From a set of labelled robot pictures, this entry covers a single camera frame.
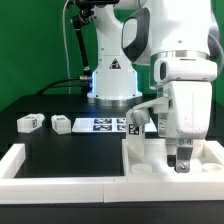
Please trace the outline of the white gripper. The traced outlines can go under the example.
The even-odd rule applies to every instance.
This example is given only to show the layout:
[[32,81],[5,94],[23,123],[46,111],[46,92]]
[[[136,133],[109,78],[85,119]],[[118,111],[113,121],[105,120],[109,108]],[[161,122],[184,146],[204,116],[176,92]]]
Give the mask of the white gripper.
[[151,74],[150,87],[157,89],[158,97],[168,98],[168,113],[158,115],[159,136],[171,138],[165,140],[167,165],[188,173],[192,139],[204,139],[208,132],[217,64],[201,58],[153,57]]

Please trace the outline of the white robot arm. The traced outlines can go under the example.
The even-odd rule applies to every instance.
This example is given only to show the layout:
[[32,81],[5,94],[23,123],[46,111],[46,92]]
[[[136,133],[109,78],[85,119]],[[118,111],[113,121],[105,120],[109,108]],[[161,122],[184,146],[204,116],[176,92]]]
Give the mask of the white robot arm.
[[222,49],[211,0],[77,0],[73,25],[94,22],[98,66],[89,74],[90,102],[123,105],[141,97],[134,65],[150,67],[157,97],[126,114],[126,147],[132,158],[144,154],[144,127],[158,116],[167,162],[178,173],[190,170],[197,140],[210,120],[212,86],[220,73]]

